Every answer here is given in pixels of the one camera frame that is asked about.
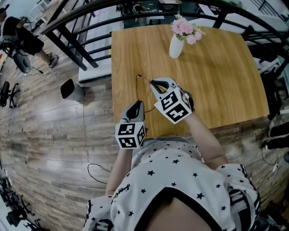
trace black star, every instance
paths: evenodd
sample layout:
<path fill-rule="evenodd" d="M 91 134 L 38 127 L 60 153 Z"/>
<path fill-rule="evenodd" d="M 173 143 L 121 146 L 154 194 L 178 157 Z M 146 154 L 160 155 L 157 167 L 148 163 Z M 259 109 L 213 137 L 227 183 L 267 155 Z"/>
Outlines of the black star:
<path fill-rule="evenodd" d="M 198 197 L 197 198 L 199 198 L 199 199 L 201 199 L 202 200 L 202 197 L 204 197 L 204 195 L 202 194 L 202 193 L 200 193 L 200 194 L 197 194 L 198 195 Z"/>
<path fill-rule="evenodd" d="M 154 174 L 154 171 L 148 171 L 148 175 L 153 175 Z"/>

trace black shorts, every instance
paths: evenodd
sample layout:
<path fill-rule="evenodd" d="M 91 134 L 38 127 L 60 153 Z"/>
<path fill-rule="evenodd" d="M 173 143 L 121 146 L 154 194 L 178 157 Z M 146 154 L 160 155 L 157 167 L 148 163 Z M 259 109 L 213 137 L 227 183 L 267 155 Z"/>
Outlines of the black shorts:
<path fill-rule="evenodd" d="M 19 40 L 23 41 L 23 51 L 35 55 L 39 53 L 44 46 L 44 42 L 42 42 L 39 38 L 36 38 L 25 28 L 21 28 L 21 31 L 18 32 Z"/>

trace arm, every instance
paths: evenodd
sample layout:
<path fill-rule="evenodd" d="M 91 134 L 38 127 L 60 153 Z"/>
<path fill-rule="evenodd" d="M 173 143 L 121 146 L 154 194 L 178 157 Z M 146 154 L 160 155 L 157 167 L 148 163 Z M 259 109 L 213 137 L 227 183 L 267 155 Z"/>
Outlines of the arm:
<path fill-rule="evenodd" d="M 24 26 L 24 24 L 26 23 L 27 19 L 23 18 L 18 24 L 17 24 L 17 28 L 22 28 Z"/>
<path fill-rule="evenodd" d="M 112 195 L 131 170 L 132 149 L 120 149 L 108 179 L 105 195 Z"/>
<path fill-rule="evenodd" d="M 228 164 L 221 144 L 199 117 L 193 112 L 185 121 L 206 165 L 215 170 L 220 165 Z"/>

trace leg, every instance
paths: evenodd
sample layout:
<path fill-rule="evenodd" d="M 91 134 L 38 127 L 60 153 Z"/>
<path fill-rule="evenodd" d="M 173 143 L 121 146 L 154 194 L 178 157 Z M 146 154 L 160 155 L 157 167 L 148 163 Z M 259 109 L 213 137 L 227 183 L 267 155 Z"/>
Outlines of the leg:
<path fill-rule="evenodd" d="M 41 58 L 46 64 L 50 64 L 51 61 L 49 59 L 49 57 L 47 56 L 47 54 L 44 52 L 44 50 L 41 49 L 41 51 L 39 53 L 36 53 L 36 55 Z"/>

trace foot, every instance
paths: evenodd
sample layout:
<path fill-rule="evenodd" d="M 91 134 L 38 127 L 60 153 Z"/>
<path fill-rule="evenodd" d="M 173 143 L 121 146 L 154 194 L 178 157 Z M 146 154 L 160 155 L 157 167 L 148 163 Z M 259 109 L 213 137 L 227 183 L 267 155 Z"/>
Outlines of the foot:
<path fill-rule="evenodd" d="M 48 67 L 49 67 L 50 69 L 53 69 L 53 68 L 55 67 L 55 65 L 57 64 L 58 59 L 59 59 L 58 55 L 54 56 L 54 57 L 51 59 L 51 63 L 48 65 Z"/>
<path fill-rule="evenodd" d="M 52 58 L 52 52 L 50 51 L 48 54 L 47 54 L 48 58 L 51 60 Z"/>

